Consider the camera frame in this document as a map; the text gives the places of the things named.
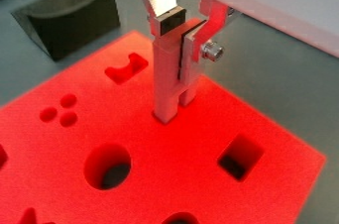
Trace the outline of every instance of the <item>bolt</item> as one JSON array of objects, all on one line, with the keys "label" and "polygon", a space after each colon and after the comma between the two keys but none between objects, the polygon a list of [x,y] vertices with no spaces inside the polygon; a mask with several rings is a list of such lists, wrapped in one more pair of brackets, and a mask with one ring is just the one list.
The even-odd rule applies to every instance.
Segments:
[{"label": "bolt", "polygon": [[218,61],[224,54],[224,48],[216,43],[208,40],[202,46],[202,55],[204,59]]}]

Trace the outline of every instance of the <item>irregular shaped hole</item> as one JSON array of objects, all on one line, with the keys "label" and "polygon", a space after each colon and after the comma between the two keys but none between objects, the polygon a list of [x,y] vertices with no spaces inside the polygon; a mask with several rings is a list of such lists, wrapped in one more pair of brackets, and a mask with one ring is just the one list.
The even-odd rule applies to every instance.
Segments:
[{"label": "irregular shaped hole", "polygon": [[60,118],[60,124],[64,127],[71,127],[79,120],[79,116],[75,112],[67,112]]},{"label": "irregular shaped hole", "polygon": [[0,145],[0,169],[4,166],[7,160],[8,160],[8,156],[5,154],[5,150],[4,150],[3,146]]},{"label": "irregular shaped hole", "polygon": [[73,94],[67,94],[61,100],[60,104],[64,108],[71,108],[76,105],[77,103],[77,97]]},{"label": "irregular shaped hole", "polygon": [[219,166],[238,181],[243,181],[262,155],[260,146],[239,135],[219,158]]},{"label": "irregular shaped hole", "polygon": [[84,163],[84,178],[96,189],[116,188],[131,170],[131,157],[120,145],[104,144],[92,150]]},{"label": "irregular shaped hole", "polygon": [[57,109],[55,107],[48,107],[40,112],[40,119],[43,122],[51,122],[57,116]]},{"label": "irregular shaped hole", "polygon": [[24,212],[21,220],[19,224],[33,224],[37,223],[36,210],[33,208],[28,208]]},{"label": "irregular shaped hole", "polygon": [[124,83],[148,65],[148,61],[136,53],[130,54],[130,64],[123,68],[108,67],[104,71],[107,77],[116,83]]},{"label": "irregular shaped hole", "polygon": [[188,212],[174,214],[163,224],[199,224],[196,217]]}]

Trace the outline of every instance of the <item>gray table surface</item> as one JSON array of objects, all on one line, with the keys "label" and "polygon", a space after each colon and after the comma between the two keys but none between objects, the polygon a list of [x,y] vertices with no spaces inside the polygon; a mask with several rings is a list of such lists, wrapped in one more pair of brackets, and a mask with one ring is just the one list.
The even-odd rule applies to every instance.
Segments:
[{"label": "gray table surface", "polygon": [[[148,37],[142,0],[116,0],[122,26],[59,62],[20,29],[11,11],[35,0],[0,0],[0,105],[114,39],[136,30]],[[196,16],[199,0],[178,0]],[[339,59],[246,15],[216,41],[227,55],[207,75],[327,156],[298,224],[339,223]]]}]

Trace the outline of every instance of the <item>square hole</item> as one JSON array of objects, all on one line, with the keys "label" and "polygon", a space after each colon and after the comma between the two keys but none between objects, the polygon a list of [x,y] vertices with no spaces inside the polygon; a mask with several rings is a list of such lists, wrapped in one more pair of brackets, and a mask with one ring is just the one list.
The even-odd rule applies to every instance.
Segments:
[{"label": "square hole", "polygon": [[219,166],[238,181],[243,181],[262,154],[260,146],[243,135],[238,135],[219,158]]}]

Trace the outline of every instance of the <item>red foam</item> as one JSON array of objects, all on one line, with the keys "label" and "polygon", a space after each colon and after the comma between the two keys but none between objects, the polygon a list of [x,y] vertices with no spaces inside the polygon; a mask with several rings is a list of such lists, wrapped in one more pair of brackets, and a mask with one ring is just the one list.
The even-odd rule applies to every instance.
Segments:
[{"label": "red foam", "polygon": [[[131,54],[148,66],[116,84],[104,71]],[[1,109],[0,223],[31,208],[39,223],[292,223],[322,154],[204,76],[168,125],[151,112],[152,45],[132,32]],[[131,165],[127,179],[103,190],[118,164]]]}]

